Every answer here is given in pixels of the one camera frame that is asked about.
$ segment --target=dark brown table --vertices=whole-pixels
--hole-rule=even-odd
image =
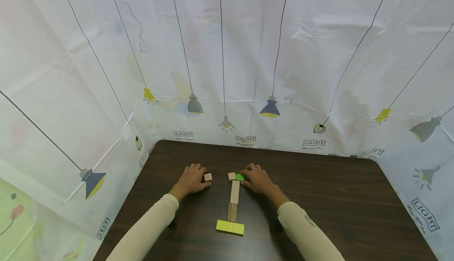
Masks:
[[[129,193],[95,260],[105,260],[132,225],[167,193],[191,163],[213,184],[188,196],[174,229],[165,229],[144,260],[303,260],[263,196],[240,189],[244,237],[215,231],[227,219],[228,172],[258,163],[334,242],[346,261],[436,261],[379,166],[371,160],[160,141]]]

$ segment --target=long wooden block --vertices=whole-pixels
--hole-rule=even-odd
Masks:
[[[228,204],[228,214],[227,214],[227,221],[228,222],[236,222],[236,211],[238,210],[238,204]]]
[[[236,222],[227,222],[225,220],[218,220],[216,224],[216,231],[233,233],[237,235],[244,235],[244,225],[237,224]]]
[[[237,180],[232,181],[232,192],[230,193],[230,203],[238,204],[240,196],[240,182]]]

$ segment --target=long sleeve shirt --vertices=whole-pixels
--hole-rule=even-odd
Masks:
[[[172,222],[178,200],[165,194],[123,236],[107,261],[142,261],[162,231]],[[345,261],[340,252],[294,202],[286,202],[277,210],[285,232],[296,244],[306,261]]]

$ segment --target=white curtain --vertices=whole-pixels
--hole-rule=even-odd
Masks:
[[[0,0],[0,259],[91,260],[168,139],[373,159],[449,260],[453,7]]]

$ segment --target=yellow-green block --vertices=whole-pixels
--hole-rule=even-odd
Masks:
[[[218,223],[216,224],[216,230],[241,236],[244,235],[243,224],[238,224],[236,222],[227,222],[226,220],[218,220]]]

